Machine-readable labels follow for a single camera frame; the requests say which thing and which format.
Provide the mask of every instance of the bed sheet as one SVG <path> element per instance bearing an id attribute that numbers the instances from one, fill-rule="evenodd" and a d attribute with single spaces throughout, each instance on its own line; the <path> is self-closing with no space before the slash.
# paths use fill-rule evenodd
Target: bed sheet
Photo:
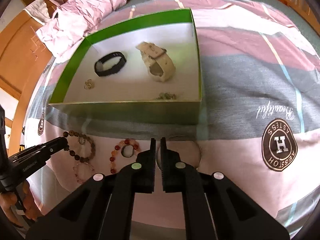
<path id="1" fill-rule="evenodd" d="M 108 175 L 111 151 L 124 138 L 137 139 L 142 150 L 148 149 L 151 137 L 196 138 L 203 153 L 198 170 L 225 173 L 293 236 L 319 199 L 320 59 L 315 49 L 281 11 L 251 0 L 151 0 L 112 13 L 99 29 L 177 8 L 191 8 L 196 25 L 204 84 L 197 126 L 100 121 L 64 114 L 47 104 L 66 65 L 53 63 L 44 72 L 31 104 L 26 147 L 62 136 L 64 130 L 90 135 L 97 149 L 92 160 L 95 172 Z M 38 135 L 41 116 L 45 119 L 44 132 Z M 298 145 L 296 159 L 283 172 L 269 169 L 261 156 L 263 131 L 275 118 L 289 123 Z M 76 141 L 69 144 L 71 149 L 81 151 Z M 132 161 L 117 160 L 117 169 Z M 72 169 L 75 160 L 66 152 L 52 156 L 47 165 L 62 188 L 72 192 L 79 186 Z M 39 177 L 30 178 L 32 189 L 32 185 L 39 185 Z M 37 204 L 46 213 L 47 202 L 53 200 L 44 198 L 39 187 L 34 191 Z M 155 192 L 151 196 L 137 195 L 132 219 L 153 226 L 184 228 L 181 196 L 162 193 L 158 169 Z"/>

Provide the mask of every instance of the black fitness band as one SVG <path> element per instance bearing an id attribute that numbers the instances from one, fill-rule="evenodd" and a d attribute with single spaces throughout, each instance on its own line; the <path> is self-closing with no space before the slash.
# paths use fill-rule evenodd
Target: black fitness band
<path id="1" fill-rule="evenodd" d="M 100 67 L 103 67 L 103 64 L 108 61 L 109 59 L 112 59 L 114 57 L 121 57 L 121 59 L 119 60 L 119 62 L 117 64 L 115 64 L 112 68 L 107 69 L 107 70 L 103 70 L 103 71 L 98 71 L 97 70 L 97 64 L 100 65 Z M 99 77 L 105 77 L 105 76 L 109 76 L 112 74 L 116 74 L 118 73 L 124 66 L 124 64 L 127 62 L 126 58 L 124 57 L 124 55 L 121 52 L 112 52 L 108 55 L 105 55 L 104 57 L 102 57 L 101 59 L 99 59 L 95 64 L 94 64 L 94 71 L 95 73 L 99 76 Z"/>

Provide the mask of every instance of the beige watch strap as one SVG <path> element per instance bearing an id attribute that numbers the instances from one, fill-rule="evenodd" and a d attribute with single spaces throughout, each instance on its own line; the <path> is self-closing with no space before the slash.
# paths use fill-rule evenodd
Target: beige watch strap
<path id="1" fill-rule="evenodd" d="M 174 75 L 176 68 L 165 49 L 148 42 L 142 42 L 136 48 L 140 50 L 148 74 L 153 80 L 165 82 Z"/>

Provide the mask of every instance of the crumpled pink fabric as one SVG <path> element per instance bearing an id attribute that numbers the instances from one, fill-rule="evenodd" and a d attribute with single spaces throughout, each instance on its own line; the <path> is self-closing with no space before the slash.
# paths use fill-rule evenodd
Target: crumpled pink fabric
<path id="1" fill-rule="evenodd" d="M 105 16 L 126 3 L 127 0 L 68 0 L 36 34 L 54 57 L 66 60 L 63 54 L 73 52 L 73 46 L 79 45 L 86 33 L 94 31 Z"/>

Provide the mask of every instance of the human hand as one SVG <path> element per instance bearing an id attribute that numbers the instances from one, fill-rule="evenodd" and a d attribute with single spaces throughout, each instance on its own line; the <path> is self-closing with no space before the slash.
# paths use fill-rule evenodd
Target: human hand
<path id="1" fill-rule="evenodd" d="M 25 194 L 22 200 L 23 205 L 26 209 L 26 217 L 28 219 L 36 220 L 39 216 L 42 216 L 40 210 L 36 206 L 35 199 L 30 191 L 29 183 L 25 180 L 22 184 L 22 190 Z M 22 226 L 16 216 L 13 214 L 10 206 L 13 206 L 18 201 L 17 196 L 13 192 L 1 193 L 0 194 L 0 206 L 4 211 L 7 218 L 14 224 Z"/>

